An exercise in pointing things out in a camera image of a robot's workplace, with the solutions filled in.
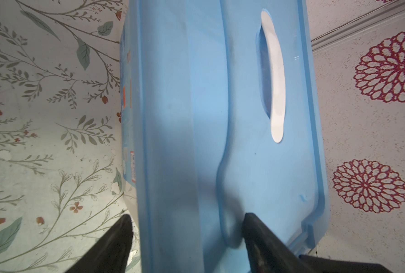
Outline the blue plastic bin lid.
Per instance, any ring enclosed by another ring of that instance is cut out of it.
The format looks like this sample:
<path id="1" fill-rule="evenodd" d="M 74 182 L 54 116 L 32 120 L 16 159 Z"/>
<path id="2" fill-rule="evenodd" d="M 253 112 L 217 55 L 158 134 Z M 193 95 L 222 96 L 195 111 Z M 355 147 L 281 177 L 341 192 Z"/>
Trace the blue plastic bin lid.
<path id="1" fill-rule="evenodd" d="M 305 1 L 130 1 L 144 273 L 247 273 L 256 214 L 294 255 L 329 222 Z"/>

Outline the white plastic storage bin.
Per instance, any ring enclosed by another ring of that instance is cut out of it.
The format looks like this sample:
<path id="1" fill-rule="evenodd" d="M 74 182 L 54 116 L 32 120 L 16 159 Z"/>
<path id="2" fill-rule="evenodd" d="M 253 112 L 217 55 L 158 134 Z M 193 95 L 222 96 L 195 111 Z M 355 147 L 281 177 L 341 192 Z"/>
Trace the white plastic storage bin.
<path id="1" fill-rule="evenodd" d="M 120 56 L 120 95 L 122 125 L 123 177 L 128 184 L 125 188 L 126 205 L 135 223 L 139 227 L 136 194 L 136 173 L 134 154 L 134 127 L 132 113 L 132 64 L 131 64 L 131 27 L 128 22 L 123 25 L 119 43 Z"/>

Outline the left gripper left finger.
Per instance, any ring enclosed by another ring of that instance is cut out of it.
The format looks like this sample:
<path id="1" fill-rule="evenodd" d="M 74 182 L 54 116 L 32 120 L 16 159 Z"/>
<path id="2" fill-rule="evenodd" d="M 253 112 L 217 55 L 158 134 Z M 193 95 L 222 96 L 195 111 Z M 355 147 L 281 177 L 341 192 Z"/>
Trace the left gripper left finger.
<path id="1" fill-rule="evenodd" d="M 134 236 L 130 215 L 120 219 L 79 259 L 67 273 L 123 273 Z"/>

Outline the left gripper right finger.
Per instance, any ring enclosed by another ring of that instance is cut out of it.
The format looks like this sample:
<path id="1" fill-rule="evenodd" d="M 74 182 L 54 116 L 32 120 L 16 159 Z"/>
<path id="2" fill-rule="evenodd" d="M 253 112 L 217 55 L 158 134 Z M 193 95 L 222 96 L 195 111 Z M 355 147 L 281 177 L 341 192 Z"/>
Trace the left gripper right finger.
<path id="1" fill-rule="evenodd" d="M 242 237 L 252 273 L 313 272 L 253 213 L 245 214 Z"/>

